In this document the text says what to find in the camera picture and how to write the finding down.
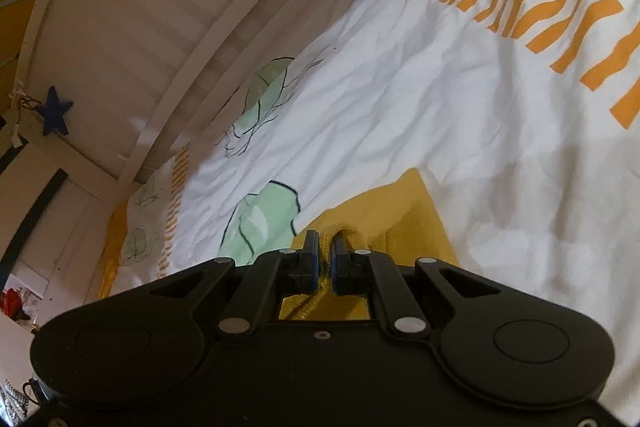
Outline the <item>mustard yellow knit sweater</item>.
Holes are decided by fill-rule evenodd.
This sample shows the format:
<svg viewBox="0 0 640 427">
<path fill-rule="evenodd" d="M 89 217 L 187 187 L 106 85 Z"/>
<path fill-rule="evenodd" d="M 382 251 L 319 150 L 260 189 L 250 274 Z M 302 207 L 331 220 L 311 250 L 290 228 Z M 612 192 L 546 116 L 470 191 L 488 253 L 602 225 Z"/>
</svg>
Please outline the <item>mustard yellow knit sweater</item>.
<svg viewBox="0 0 640 427">
<path fill-rule="evenodd" d="M 351 251 L 381 251 L 398 265 L 413 265 L 420 257 L 433 257 L 455 267 L 459 264 L 416 168 L 408 169 L 391 184 L 372 188 L 322 212 L 294 237 L 292 246 L 303 247 L 310 231 L 319 233 L 323 262 L 330 260 L 332 239 L 341 235 Z M 329 277 L 323 275 L 314 295 L 284 298 L 279 317 L 297 321 L 367 320 L 369 309 L 362 297 L 335 295 Z"/>
</svg>

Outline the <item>white leaf-print bed sheet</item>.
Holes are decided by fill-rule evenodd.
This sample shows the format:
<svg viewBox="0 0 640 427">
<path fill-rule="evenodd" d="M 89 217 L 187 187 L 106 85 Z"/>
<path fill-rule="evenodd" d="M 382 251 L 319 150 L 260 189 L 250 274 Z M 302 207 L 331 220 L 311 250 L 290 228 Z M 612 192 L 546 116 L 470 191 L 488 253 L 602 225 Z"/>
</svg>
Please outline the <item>white leaf-print bed sheet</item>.
<svg viewBox="0 0 640 427">
<path fill-rule="evenodd" d="M 636 423 L 639 0 L 401 0 L 384 36 L 366 111 L 412 158 L 369 190 L 418 169 L 460 265 L 602 324 Z"/>
</svg>

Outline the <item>red item on shelf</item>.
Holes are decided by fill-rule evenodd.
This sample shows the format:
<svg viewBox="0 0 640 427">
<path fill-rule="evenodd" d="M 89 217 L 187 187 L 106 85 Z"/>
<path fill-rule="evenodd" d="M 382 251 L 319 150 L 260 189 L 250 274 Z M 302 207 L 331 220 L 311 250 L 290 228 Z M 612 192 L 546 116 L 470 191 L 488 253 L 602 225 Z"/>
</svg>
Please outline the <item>red item on shelf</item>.
<svg viewBox="0 0 640 427">
<path fill-rule="evenodd" d="M 14 322 L 29 321 L 30 315 L 25 311 L 30 292 L 28 289 L 6 288 L 1 291 L 1 312 Z"/>
</svg>

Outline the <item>dark blue star ornament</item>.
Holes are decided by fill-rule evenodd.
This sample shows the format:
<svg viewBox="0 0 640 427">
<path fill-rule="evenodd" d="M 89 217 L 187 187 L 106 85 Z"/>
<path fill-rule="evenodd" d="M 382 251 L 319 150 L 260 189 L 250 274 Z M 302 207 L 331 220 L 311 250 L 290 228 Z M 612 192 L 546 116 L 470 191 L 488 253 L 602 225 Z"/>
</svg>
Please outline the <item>dark blue star ornament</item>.
<svg viewBox="0 0 640 427">
<path fill-rule="evenodd" d="M 42 118 L 42 134 L 49 135 L 56 132 L 66 136 L 70 132 L 64 120 L 65 114 L 74 106 L 72 101 L 61 100 L 54 86 L 48 89 L 46 101 L 37 108 L 38 115 Z"/>
</svg>

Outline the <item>beige wooden bed frame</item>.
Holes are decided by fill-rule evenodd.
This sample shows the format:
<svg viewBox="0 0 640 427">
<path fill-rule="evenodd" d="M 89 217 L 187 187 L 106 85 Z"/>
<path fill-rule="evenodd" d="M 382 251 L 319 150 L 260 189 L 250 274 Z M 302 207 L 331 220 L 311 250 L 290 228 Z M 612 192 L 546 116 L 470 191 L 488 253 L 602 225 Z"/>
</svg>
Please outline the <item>beige wooden bed frame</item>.
<svg viewBox="0 0 640 427">
<path fill-rule="evenodd" d="M 1 223 L 52 257 L 51 312 L 251 265 L 410 164 L 366 107 L 401 0 L 1 0 Z M 68 135 L 42 134 L 54 86 Z"/>
</svg>

